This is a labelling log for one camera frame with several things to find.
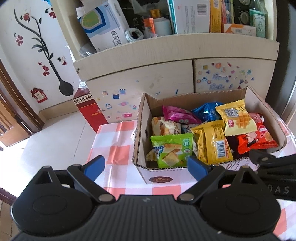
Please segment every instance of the red flower decal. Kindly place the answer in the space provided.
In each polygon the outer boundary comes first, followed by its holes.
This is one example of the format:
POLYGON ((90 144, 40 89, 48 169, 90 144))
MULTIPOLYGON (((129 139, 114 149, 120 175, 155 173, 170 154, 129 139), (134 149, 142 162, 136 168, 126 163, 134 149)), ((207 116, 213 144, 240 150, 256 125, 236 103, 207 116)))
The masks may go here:
POLYGON ((17 45, 18 46, 21 46, 22 44, 23 44, 23 41, 22 41, 22 36, 17 36, 17 40, 16 40, 16 42, 17 42, 17 45))
POLYGON ((49 15, 50 15, 52 18, 57 18, 54 12, 50 12, 49 15))
POLYGON ((49 75, 49 67, 46 67, 45 65, 44 66, 42 66, 42 68, 45 70, 44 72, 43 72, 43 75, 44 76, 47 76, 47 75, 49 75))
POLYGON ((23 18, 24 18, 25 21, 28 21, 29 22, 30 14, 25 13, 23 18))

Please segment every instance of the metal screw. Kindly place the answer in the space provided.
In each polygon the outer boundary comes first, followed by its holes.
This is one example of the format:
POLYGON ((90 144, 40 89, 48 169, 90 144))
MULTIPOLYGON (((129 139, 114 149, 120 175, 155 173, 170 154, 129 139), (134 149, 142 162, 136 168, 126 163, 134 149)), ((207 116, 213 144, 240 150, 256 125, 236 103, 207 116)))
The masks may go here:
POLYGON ((110 202, 113 200, 113 196, 111 194, 102 194, 99 196, 99 200, 101 202, 110 202))
POLYGON ((191 193, 183 193, 180 195, 180 199, 182 201, 192 201, 194 199, 194 196, 191 193))

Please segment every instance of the leaf decal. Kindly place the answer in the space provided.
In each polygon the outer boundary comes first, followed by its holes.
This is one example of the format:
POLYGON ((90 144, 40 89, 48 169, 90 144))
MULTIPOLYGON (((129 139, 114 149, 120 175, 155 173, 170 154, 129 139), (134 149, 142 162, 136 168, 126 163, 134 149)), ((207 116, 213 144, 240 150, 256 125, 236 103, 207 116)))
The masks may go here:
POLYGON ((37 40, 39 43, 41 43, 41 40, 38 38, 32 38, 32 39, 37 40))
POLYGON ((42 47, 41 45, 39 45, 39 44, 35 44, 35 45, 33 45, 32 49, 33 49, 33 48, 41 48, 41 49, 43 49, 43 47, 42 47))

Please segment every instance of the box of snacks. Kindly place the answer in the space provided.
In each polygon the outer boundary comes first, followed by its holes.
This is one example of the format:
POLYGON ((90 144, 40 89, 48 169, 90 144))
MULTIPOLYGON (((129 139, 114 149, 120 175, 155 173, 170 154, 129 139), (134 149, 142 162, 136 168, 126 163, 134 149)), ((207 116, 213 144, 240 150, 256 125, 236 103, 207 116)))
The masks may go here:
POLYGON ((147 184, 186 183, 194 180, 191 155, 212 165, 246 159, 251 149, 278 151, 287 140, 269 108, 251 87, 162 100, 144 93, 133 163, 147 184))

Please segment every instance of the table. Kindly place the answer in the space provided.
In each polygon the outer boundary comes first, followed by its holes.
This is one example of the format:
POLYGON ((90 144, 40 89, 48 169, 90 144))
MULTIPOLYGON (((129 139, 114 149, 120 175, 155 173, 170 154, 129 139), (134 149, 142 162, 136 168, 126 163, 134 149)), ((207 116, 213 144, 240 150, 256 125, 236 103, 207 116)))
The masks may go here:
MULTIPOLYGON (((296 139, 281 118, 274 113, 282 127, 287 144, 274 153, 277 157, 296 153, 296 139)), ((105 157, 105 170, 95 182, 116 198, 121 194, 165 195, 173 194, 176 198, 196 182, 176 184, 146 184, 132 163, 133 134, 136 121, 111 123, 99 127, 88 161, 98 155, 105 157)), ((296 239, 296 202, 278 200, 281 206, 281 217, 274 231, 281 240, 296 239)))

